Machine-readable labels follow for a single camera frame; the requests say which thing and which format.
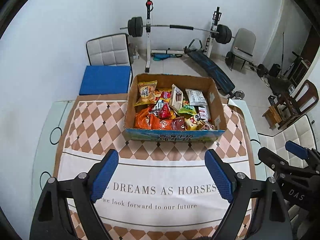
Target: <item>blue cushion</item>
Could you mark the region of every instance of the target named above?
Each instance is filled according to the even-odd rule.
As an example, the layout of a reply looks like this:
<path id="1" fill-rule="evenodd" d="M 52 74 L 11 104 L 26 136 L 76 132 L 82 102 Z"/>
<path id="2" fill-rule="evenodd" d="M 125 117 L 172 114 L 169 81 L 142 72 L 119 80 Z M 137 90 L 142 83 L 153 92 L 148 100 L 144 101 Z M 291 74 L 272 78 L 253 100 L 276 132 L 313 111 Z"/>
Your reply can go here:
<path id="1" fill-rule="evenodd" d="M 130 66 L 87 66 L 79 95 L 127 93 Z"/>

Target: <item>wooden stool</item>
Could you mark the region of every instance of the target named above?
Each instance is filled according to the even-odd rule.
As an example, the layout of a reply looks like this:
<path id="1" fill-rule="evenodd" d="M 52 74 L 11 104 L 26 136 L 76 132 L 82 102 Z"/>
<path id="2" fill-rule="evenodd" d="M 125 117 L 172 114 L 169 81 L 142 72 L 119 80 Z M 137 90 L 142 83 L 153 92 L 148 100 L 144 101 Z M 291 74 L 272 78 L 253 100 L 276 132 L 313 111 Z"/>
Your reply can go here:
<path id="1" fill-rule="evenodd" d="M 263 114 L 263 116 L 267 119 L 270 129 L 276 127 L 276 123 L 280 123 L 282 121 L 281 116 L 274 106 L 269 106 L 269 109 Z"/>

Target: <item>checkered pattern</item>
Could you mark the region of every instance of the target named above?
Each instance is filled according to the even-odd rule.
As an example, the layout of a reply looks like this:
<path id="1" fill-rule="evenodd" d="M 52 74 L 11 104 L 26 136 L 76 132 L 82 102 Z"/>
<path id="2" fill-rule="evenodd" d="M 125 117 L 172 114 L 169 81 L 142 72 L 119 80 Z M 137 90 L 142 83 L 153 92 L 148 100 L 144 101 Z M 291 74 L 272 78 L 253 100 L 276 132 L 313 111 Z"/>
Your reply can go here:
<path id="1" fill-rule="evenodd" d="M 227 131 L 216 142 L 156 142 L 125 139 L 126 102 L 80 101 L 74 110 L 64 148 L 105 155 L 116 149 L 121 158 L 161 161 L 204 160 L 208 149 L 220 158 L 247 154 L 240 115 L 224 105 Z"/>
<path id="2" fill-rule="evenodd" d="M 70 211 L 71 219 L 73 226 L 75 227 L 77 236 L 79 239 L 87 240 L 87 237 L 84 233 L 83 227 L 80 223 L 79 216 L 76 212 Z M 246 215 L 238 232 L 238 236 L 245 236 L 247 233 L 247 228 L 250 224 L 251 215 Z M 109 224 L 103 223 L 106 230 L 111 235 L 112 239 L 118 240 L 186 240 L 186 239 L 194 239 L 201 236 L 212 236 L 213 233 L 217 230 L 218 225 L 215 227 L 207 227 L 200 229 L 193 229 L 187 231 L 169 231 L 169 232 L 155 232 L 148 231 L 145 232 L 143 230 L 136 230 L 130 228 L 122 228 L 117 226 L 112 226 Z"/>

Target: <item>screw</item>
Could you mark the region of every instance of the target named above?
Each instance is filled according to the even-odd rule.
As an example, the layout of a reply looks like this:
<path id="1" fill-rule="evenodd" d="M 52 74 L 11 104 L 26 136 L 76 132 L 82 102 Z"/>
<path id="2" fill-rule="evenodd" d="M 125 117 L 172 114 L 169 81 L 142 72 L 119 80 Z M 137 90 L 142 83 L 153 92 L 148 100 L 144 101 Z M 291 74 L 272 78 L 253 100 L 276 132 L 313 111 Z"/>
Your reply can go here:
<path id="1" fill-rule="evenodd" d="M 51 183 L 54 183 L 55 180 L 56 180 L 56 179 L 55 179 L 54 177 L 51 177 L 51 178 L 48 179 L 48 183 L 50 183 L 50 184 L 51 184 Z"/>
<path id="2" fill-rule="evenodd" d="M 81 172 L 81 173 L 78 175 L 78 178 L 79 178 L 79 179 L 84 179 L 86 176 L 87 176 L 87 174 L 86 174 L 85 172 Z"/>
<path id="3" fill-rule="evenodd" d="M 244 179 L 244 178 L 245 178 L 245 174 L 242 173 L 242 172 L 238 172 L 238 173 L 237 173 L 237 177 L 238 177 L 239 179 Z"/>
<path id="4" fill-rule="evenodd" d="M 271 183 L 275 183 L 276 182 L 276 179 L 274 177 L 269 177 L 268 180 L 271 182 Z"/>

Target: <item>green snack package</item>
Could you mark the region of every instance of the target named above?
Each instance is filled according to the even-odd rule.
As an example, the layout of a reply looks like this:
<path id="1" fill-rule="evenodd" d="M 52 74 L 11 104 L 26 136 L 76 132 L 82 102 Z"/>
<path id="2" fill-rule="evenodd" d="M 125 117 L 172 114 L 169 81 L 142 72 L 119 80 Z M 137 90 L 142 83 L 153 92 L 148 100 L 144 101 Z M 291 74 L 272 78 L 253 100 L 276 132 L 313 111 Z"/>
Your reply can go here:
<path id="1" fill-rule="evenodd" d="M 194 106 L 184 105 L 179 111 L 179 114 L 191 114 L 192 116 L 197 114 L 196 108 Z"/>

